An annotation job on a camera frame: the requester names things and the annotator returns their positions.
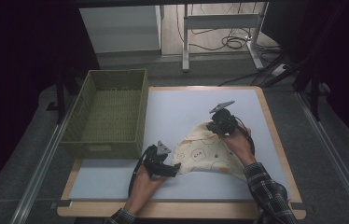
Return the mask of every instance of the white metal frame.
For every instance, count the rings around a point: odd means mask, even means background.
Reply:
[[[238,15],[188,15],[188,5],[184,5],[183,71],[189,71],[188,30],[191,29],[231,29],[255,28],[251,38],[247,38],[247,48],[258,70],[263,69],[256,51],[256,42],[268,2],[259,13]]]

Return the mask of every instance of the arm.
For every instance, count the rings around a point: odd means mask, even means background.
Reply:
[[[118,212],[107,220],[106,224],[132,224],[136,219],[136,214],[166,179],[166,176],[161,176],[152,180],[148,175],[146,167],[141,165],[133,183],[131,197],[129,197],[123,208],[120,208]]]
[[[235,130],[231,135],[219,137],[244,165],[244,174],[250,193],[259,207],[264,210],[260,217],[263,223],[297,223],[286,201],[286,189],[273,181],[264,166],[256,161],[244,135],[239,130]]]

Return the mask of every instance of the plaid shirt sleeve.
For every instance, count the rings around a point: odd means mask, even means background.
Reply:
[[[262,223],[298,223],[288,207],[285,187],[273,181],[261,163],[246,166],[244,174],[251,195],[264,210],[260,217]]]
[[[105,220],[105,224],[132,224],[136,216],[120,208],[113,216]]]

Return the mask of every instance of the cream fabric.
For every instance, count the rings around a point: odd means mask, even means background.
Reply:
[[[181,162],[179,174],[191,171],[213,171],[234,175],[245,180],[243,166],[215,133],[206,128],[205,121],[192,129],[174,149],[172,164]]]

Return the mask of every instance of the storage bin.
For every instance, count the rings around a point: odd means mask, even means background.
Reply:
[[[147,98],[145,69],[90,71],[59,145],[77,159],[138,159]]]

